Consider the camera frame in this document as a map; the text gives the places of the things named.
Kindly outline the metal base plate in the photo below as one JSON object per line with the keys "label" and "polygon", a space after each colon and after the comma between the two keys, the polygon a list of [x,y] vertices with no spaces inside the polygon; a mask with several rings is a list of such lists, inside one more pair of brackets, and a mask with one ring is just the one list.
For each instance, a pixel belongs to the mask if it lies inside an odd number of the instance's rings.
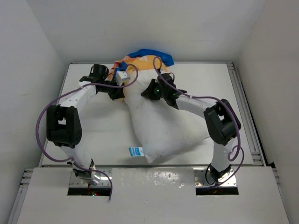
{"label": "metal base plate", "polygon": [[193,169],[195,187],[196,188],[208,188],[213,187],[215,184],[219,184],[219,188],[237,188],[237,180],[235,177],[234,169],[231,169],[226,174],[215,181],[210,175],[210,169],[205,176],[206,167],[199,167]]}
{"label": "metal base plate", "polygon": [[112,170],[101,170],[101,172],[87,172],[73,169],[70,177],[70,188],[110,188],[112,179]]}

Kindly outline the white pillow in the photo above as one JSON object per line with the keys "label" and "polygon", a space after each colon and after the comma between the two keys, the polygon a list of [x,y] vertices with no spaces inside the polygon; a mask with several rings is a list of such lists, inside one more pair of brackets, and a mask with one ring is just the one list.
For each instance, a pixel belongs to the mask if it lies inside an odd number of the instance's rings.
{"label": "white pillow", "polygon": [[177,110],[163,100],[150,100],[141,93],[146,90],[156,72],[130,70],[130,85],[124,89],[124,101],[129,107],[134,133],[149,164],[194,147],[209,137],[205,121],[200,116]]}

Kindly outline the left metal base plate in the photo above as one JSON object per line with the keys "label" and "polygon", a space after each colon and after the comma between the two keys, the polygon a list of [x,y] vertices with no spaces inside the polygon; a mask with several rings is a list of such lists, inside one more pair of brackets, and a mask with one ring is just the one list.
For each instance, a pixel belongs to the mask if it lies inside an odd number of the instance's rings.
{"label": "left metal base plate", "polygon": [[70,177],[70,188],[110,188],[112,179],[112,170],[101,170],[101,172],[87,172],[73,169]]}

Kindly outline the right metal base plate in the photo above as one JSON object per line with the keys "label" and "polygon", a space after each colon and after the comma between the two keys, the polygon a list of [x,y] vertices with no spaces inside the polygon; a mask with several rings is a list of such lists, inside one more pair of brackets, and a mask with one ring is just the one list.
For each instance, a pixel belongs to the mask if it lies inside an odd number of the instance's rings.
{"label": "right metal base plate", "polygon": [[235,177],[234,169],[231,169],[226,174],[215,181],[210,175],[210,169],[205,176],[206,167],[199,167],[193,169],[195,187],[196,188],[208,188],[213,187],[215,184],[219,184],[219,188],[237,188],[237,180]]}

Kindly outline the white front cover board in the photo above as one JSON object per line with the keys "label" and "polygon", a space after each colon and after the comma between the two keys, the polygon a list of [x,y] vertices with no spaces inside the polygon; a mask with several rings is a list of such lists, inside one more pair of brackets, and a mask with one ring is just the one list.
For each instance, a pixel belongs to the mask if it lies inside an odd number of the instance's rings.
{"label": "white front cover board", "polygon": [[243,167],[238,195],[197,196],[191,168],[115,168],[113,193],[67,194],[70,168],[35,168],[20,224],[286,224],[271,168]]}

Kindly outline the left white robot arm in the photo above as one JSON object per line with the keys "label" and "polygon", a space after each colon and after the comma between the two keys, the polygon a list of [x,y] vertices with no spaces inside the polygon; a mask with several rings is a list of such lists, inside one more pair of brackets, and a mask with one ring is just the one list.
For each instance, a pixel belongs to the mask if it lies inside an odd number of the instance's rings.
{"label": "left white robot arm", "polygon": [[75,176],[89,185],[98,185],[103,175],[96,171],[87,150],[79,147],[83,135],[79,114],[86,103],[99,92],[108,94],[112,100],[123,98],[123,86],[129,80],[130,75],[125,71],[109,73],[107,66],[94,64],[89,75],[79,80],[78,91],[47,109],[48,141],[67,155]]}

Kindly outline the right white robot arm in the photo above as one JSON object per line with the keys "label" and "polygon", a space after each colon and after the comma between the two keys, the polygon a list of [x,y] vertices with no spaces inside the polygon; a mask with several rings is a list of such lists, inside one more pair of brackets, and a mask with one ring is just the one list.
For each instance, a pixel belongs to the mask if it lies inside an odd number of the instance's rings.
{"label": "right white robot arm", "polygon": [[214,183],[220,185],[220,179],[231,170],[231,162],[243,152],[239,132],[241,123],[230,103],[226,99],[192,96],[185,90],[177,89],[169,73],[152,79],[141,96],[150,100],[164,99],[167,105],[205,120],[214,142],[213,158],[208,168]]}

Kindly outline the blue white pillow tag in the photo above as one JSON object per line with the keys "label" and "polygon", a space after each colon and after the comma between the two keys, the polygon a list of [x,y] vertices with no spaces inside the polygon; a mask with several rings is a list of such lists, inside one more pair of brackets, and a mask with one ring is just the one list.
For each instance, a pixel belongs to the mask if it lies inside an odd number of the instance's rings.
{"label": "blue white pillow tag", "polygon": [[142,147],[130,147],[128,149],[131,157],[144,157],[144,152]]}

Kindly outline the yellow blue printed pillowcase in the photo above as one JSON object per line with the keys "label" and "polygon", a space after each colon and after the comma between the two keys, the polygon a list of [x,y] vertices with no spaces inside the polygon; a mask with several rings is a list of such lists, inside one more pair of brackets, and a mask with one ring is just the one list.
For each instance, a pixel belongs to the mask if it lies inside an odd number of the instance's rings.
{"label": "yellow blue printed pillowcase", "polygon": [[114,66],[109,70],[108,77],[113,78],[117,71],[131,71],[129,65],[135,66],[137,68],[138,81],[140,82],[144,75],[141,75],[141,71],[155,70],[160,74],[156,80],[164,81],[173,89],[173,95],[165,99],[168,104],[174,103],[174,101],[180,96],[176,90],[174,84],[175,76],[167,71],[167,67],[174,65],[174,61],[171,55],[166,53],[152,50],[152,49],[141,49],[137,52],[131,53],[125,56],[121,60],[114,62]]}

